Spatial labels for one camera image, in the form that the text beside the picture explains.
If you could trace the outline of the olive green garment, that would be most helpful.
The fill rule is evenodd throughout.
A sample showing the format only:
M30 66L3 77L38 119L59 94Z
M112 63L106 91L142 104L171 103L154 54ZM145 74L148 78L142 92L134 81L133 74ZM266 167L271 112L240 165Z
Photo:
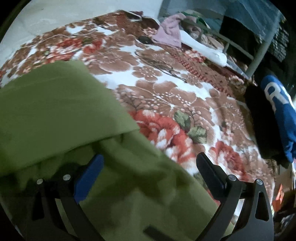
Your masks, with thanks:
M104 167L81 207L106 240L148 240L148 226L195 240L217 210L83 63L47 64L1 88L1 197L20 230L33 204L25 189L96 154Z

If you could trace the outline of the floral brown white blanket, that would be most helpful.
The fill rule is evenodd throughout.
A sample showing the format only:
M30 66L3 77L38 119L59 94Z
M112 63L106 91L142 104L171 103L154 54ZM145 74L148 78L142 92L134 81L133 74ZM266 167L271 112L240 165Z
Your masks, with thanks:
M275 180L256 144L244 99L199 80L160 44L142 44L157 25L138 13L117 11L58 27L21 45L1 66L1 85L55 61L82 61L132 114L141 132L173 161L200 178L194 154L205 152L227 174Z

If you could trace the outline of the blue garment white letters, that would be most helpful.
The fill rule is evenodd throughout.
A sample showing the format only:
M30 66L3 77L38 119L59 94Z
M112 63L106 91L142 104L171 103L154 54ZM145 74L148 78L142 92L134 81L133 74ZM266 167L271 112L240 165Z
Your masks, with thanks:
M287 160L295 160L295 106L283 84L273 75L267 75L261 81L266 99L275 114L283 150Z

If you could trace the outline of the dark red patterned pillow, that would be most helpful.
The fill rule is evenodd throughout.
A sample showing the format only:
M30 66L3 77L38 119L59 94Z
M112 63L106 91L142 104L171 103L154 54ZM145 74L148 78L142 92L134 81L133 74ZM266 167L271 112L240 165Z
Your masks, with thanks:
M248 81L241 75L235 74L228 67L220 67L212 63L200 53L185 45L182 45L180 49L162 44L159 46L199 80L211 84L215 89L224 92L229 97L243 98Z

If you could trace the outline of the white pillow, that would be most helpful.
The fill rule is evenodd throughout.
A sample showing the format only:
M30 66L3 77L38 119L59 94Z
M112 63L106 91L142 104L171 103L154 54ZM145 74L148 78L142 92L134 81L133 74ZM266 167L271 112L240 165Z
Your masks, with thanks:
M193 50L196 50L211 62L221 67L225 67L227 65L227 56L222 51L215 50L199 43L183 30L180 30L180 35L181 42L183 44L191 47Z

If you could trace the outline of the black white striped cloth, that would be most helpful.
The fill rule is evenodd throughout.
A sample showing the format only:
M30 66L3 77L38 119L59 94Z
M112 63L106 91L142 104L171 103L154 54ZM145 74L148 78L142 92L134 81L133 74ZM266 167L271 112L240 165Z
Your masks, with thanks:
M280 62L282 62L287 55L287 46L289 42L289 33L279 25L271 42L271 53Z

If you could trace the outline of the small black object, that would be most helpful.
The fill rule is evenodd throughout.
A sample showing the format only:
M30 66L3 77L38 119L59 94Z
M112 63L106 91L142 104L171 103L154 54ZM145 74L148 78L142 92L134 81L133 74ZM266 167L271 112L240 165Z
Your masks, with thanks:
M153 41L149 37L147 37L147 36L140 36L140 37L138 37L138 40L142 44L146 44L146 45L153 44Z

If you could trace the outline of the pink cloth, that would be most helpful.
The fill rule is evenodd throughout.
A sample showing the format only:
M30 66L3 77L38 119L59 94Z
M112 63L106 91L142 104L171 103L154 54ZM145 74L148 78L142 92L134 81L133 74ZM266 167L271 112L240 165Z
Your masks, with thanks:
M185 18L186 16L182 13L165 18L159 25L157 33L152 36L152 41L157 44L180 48L182 43L179 23Z

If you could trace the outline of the blue denim cloth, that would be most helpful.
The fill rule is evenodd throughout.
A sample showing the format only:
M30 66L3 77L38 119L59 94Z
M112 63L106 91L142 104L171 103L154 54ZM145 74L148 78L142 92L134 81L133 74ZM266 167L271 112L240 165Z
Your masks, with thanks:
M285 19L280 10L270 1L260 0L192 0L163 1L159 14L173 15L191 10L206 18L232 18L264 41L269 41L280 22Z

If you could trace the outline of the green plastic bag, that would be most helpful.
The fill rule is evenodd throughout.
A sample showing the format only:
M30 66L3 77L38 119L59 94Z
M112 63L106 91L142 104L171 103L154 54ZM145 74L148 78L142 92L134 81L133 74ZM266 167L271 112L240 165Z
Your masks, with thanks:
M201 13L188 9L186 11L182 11L182 14L186 16L186 19L198 24L202 24L208 29L210 28L210 26L203 19L204 16Z

